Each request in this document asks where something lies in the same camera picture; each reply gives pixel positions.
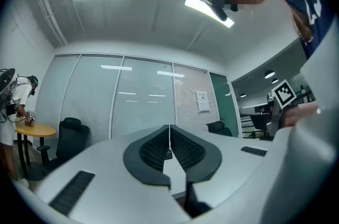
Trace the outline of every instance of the round wooden table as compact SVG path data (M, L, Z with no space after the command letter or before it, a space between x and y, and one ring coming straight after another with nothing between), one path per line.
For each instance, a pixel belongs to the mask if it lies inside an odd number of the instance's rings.
M51 126L45 125L40 122L34 122L33 126L25 125L25 121L18 122L15 127L15 131L17 132L17 149L19 151L19 159L21 164L21 169L23 176L32 181L39 181L44 178L44 175L41 173L41 164L38 163L31 163L30 157L28 153L28 144L27 144L27 136L32 137L39 137L40 138L40 145L44 145L44 137L51 137L56 134L56 130ZM22 137L24 140L24 147L25 147L25 159L23 158L23 151L22 151Z

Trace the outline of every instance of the black chair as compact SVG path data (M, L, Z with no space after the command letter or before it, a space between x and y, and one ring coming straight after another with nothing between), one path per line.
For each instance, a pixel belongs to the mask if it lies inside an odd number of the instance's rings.
M228 137L232 136L231 130L225 127L225 124L222 121L207 123L206 125L210 133L216 133L218 135L228 136Z
M74 118L65 118L59 123L59 138L56 156L49 161L47 150L50 146L40 146L37 148L41 152L43 163L42 173L47 175L66 161L70 160L85 148L86 139L90 129L81 125L81 121Z

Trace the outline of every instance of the glass door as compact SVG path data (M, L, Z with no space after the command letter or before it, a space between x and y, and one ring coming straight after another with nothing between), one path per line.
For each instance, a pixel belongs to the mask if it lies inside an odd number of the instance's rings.
M238 137L237 116L235 113L232 95L225 76L210 74L214 93L218 104L220 120L225 124L233 137Z

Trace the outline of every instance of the office room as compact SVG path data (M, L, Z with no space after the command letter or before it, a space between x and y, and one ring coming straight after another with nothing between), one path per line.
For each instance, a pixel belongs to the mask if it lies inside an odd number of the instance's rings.
M322 214L338 170L333 0L2 2L1 177L18 219Z

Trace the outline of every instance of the concrete ceiling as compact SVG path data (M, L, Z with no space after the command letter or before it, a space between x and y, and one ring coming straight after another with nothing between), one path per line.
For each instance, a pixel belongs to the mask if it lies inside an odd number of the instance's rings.
M248 74L232 82L236 97L239 98L241 93L248 97L265 90L272 86L272 79L277 78L279 81L290 79L300 72L300 68L306 62L306 56L299 40L293 42L289 47L280 52L269 61L252 70ZM271 69L275 75L265 79L265 72Z
M251 52L264 39L281 33L282 27L290 22L290 13L282 0L266 0L238 12L227 10L235 22L231 28L185 6L184 2L48 0L68 44L79 39L148 42L188 49L223 64Z

